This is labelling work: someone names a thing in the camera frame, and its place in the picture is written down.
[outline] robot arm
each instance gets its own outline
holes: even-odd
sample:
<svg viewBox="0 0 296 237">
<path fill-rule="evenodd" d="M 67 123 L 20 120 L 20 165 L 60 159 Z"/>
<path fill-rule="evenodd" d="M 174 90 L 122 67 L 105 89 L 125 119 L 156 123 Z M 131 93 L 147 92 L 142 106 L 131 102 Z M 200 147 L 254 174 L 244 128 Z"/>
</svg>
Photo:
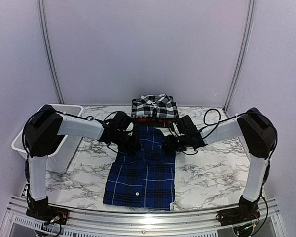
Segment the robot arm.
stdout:
<svg viewBox="0 0 296 237">
<path fill-rule="evenodd" d="M 239 200 L 239 207 L 222 210 L 218 220 L 222 226 L 237 224 L 260 217 L 258 201 L 261 188 L 266 182 L 270 169 L 270 155 L 277 143 L 277 131 L 273 124 L 256 108 L 217 124 L 197 130 L 189 116 L 175 121 L 181 136 L 167 137 L 166 149 L 184 151 L 187 147 L 197 149 L 214 142 L 243 136 L 249 149 L 250 168 L 246 187 Z"/>
<path fill-rule="evenodd" d="M 118 112 L 107 122 L 67 115 L 50 105 L 35 113 L 23 131 L 24 146 L 29 153 L 26 161 L 29 182 L 27 215 L 50 221 L 58 212 L 67 213 L 66 209 L 48 205 L 45 188 L 47 158 L 54 152 L 54 143 L 61 135 L 88 137 L 107 144 L 113 142 L 124 149 L 136 151 L 140 149 L 136 136 L 125 132 L 130 123 L 131 119 L 124 112 Z M 66 218 L 61 218 L 61 221 L 64 224 Z"/>
</svg>

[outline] white plastic bin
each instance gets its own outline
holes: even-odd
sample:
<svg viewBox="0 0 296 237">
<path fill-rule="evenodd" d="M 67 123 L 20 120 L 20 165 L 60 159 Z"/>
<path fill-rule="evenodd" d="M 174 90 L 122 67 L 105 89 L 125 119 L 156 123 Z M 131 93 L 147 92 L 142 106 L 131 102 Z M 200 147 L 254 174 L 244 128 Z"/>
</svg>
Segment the white plastic bin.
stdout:
<svg viewBox="0 0 296 237">
<path fill-rule="evenodd" d="M 68 114 L 80 116 L 83 112 L 83 107 L 80 105 L 60 105 L 60 104 L 49 104 L 54 109 L 59 111 L 66 111 Z M 73 158 L 74 152 L 79 145 L 81 137 L 68 136 L 59 144 L 57 150 L 48 156 L 46 170 L 64 174 L 67 171 L 68 165 Z M 26 159 L 26 151 L 22 145 L 22 131 L 12 142 L 12 148 L 20 153 L 20 155 Z"/>
</svg>

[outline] plaid fabric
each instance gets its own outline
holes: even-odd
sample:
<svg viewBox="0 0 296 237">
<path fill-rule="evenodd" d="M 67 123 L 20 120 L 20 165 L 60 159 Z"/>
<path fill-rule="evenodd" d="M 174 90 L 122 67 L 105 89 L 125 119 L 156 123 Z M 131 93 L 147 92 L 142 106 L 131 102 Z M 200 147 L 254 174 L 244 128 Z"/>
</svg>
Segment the plaid fabric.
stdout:
<svg viewBox="0 0 296 237">
<path fill-rule="evenodd" d="M 166 94 L 146 95 L 132 100 L 132 118 L 167 118 L 179 117 L 177 104 L 172 96 Z"/>
<path fill-rule="evenodd" d="M 119 150 L 105 186 L 104 204 L 170 210 L 174 202 L 175 152 L 162 149 L 158 129 L 138 127 L 142 148 Z"/>
</svg>

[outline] marble table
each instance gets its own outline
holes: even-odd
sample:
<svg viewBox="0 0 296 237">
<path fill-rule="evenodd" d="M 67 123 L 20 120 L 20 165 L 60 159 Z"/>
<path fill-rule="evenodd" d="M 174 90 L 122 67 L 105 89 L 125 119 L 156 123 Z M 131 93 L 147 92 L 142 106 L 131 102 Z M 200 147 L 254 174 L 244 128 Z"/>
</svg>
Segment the marble table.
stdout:
<svg viewBox="0 0 296 237">
<path fill-rule="evenodd" d="M 117 110 L 129 114 L 130 106 L 85 107 L 82 116 L 104 119 Z M 190 115 L 201 128 L 208 108 L 179 107 L 180 116 Z M 225 118 L 219 109 L 222 119 Z M 208 123 L 217 121 L 217 113 L 208 114 Z M 167 129 L 161 129 L 165 135 Z M 223 140 L 192 156 L 176 154 L 175 203 L 173 211 L 195 210 L 234 204 L 245 187 L 249 160 L 238 139 Z M 48 172 L 47 194 L 50 203 L 69 207 L 105 211 L 154 211 L 103 204 L 105 183 L 116 153 L 100 143 L 83 138 L 68 171 L 61 175 Z"/>
</svg>

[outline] white panel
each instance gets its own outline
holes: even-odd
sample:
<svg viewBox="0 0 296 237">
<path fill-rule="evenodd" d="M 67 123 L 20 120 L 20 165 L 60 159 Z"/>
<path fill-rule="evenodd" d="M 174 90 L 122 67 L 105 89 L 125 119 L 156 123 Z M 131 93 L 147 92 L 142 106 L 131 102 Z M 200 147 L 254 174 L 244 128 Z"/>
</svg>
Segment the white panel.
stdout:
<svg viewBox="0 0 296 237">
<path fill-rule="evenodd" d="M 29 116 L 56 102 L 33 0 L 0 0 L 0 224 L 25 183 L 24 159 L 11 143 Z"/>
<path fill-rule="evenodd" d="M 248 0 L 46 1 L 66 103 L 130 104 L 165 92 L 223 106 Z"/>
<path fill-rule="evenodd" d="M 288 236 L 296 236 L 296 0 L 257 2 L 242 75 L 229 113 L 255 106 L 278 130 L 265 184 L 278 200 Z"/>
</svg>

